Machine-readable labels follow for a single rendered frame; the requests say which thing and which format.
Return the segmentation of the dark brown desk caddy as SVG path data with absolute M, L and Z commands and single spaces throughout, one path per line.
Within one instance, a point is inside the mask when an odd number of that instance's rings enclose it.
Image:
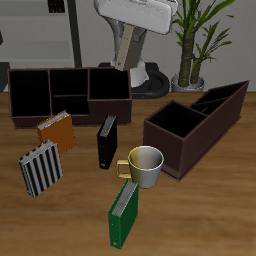
M 143 144 L 162 152 L 165 175 L 181 181 L 236 124 L 248 85 L 209 89 L 190 106 L 171 100 L 144 119 Z
M 10 69 L 10 117 L 17 129 L 34 128 L 65 111 L 74 126 L 99 126 L 107 115 L 131 123 L 130 75 L 112 67 Z

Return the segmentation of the green pot plant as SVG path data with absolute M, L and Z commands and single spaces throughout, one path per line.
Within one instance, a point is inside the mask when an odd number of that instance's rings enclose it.
M 204 80 L 199 77 L 201 64 L 214 60 L 211 54 L 218 48 L 230 45 L 225 41 L 229 28 L 223 30 L 213 38 L 219 21 L 209 27 L 205 24 L 224 8 L 230 6 L 235 0 L 213 2 L 205 9 L 200 8 L 202 0 L 182 0 L 182 13 L 174 20 L 181 31 L 176 31 L 179 39 L 177 44 L 182 48 L 179 73 L 171 80 L 173 92 L 202 92 Z

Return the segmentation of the white and yellow mug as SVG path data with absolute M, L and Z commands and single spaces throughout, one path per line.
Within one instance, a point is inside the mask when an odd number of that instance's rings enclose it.
M 142 189 L 153 187 L 164 163 L 160 150 L 152 146 L 139 146 L 132 149 L 126 160 L 116 162 L 116 174 L 119 178 L 131 179 Z

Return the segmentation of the green book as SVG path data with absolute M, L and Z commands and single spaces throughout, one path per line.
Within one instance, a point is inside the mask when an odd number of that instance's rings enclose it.
M 138 183 L 126 180 L 108 211 L 112 247 L 121 249 L 138 215 Z

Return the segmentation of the grey shelf unit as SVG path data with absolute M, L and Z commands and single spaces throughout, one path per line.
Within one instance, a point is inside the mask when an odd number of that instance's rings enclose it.
M 64 5 L 64 13 L 50 13 L 47 0 L 0 0 L 0 62 L 81 67 L 76 0 Z

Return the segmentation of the black and white striped book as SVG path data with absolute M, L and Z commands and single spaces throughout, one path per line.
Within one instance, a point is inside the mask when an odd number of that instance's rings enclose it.
M 37 197 L 62 176 L 56 143 L 50 139 L 18 159 L 27 192 Z

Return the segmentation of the black box on shelf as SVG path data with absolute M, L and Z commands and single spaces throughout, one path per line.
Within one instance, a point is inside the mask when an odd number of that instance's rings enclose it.
M 50 13 L 64 13 L 64 0 L 47 0 L 48 10 Z

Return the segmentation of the orange book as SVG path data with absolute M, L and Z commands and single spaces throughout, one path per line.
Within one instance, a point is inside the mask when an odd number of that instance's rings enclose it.
M 39 123 L 36 128 L 40 142 L 43 143 L 50 139 L 57 144 L 60 155 L 75 146 L 72 117 L 66 111 Z

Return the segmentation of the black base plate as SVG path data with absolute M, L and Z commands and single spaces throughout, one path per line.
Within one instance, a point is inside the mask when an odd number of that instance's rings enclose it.
M 101 63 L 91 75 L 91 86 L 101 99 L 157 99 L 167 94 L 170 84 L 156 63 L 140 62 L 129 71 L 118 71 L 109 63 Z

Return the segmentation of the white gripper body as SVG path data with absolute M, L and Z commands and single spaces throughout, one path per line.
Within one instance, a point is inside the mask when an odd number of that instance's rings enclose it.
M 177 0 L 96 0 L 95 7 L 103 17 L 165 35 L 170 31 L 178 2 Z

